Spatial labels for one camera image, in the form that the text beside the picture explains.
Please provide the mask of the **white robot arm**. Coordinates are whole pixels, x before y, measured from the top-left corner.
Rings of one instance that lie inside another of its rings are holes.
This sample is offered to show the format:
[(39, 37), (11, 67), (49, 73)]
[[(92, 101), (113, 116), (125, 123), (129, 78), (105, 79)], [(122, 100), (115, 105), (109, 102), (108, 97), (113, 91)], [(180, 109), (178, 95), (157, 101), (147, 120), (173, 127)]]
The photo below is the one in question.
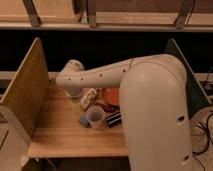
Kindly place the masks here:
[(187, 72), (179, 59), (160, 54), (87, 71), (72, 61), (56, 83), (78, 88), (117, 87), (131, 171), (193, 171)]

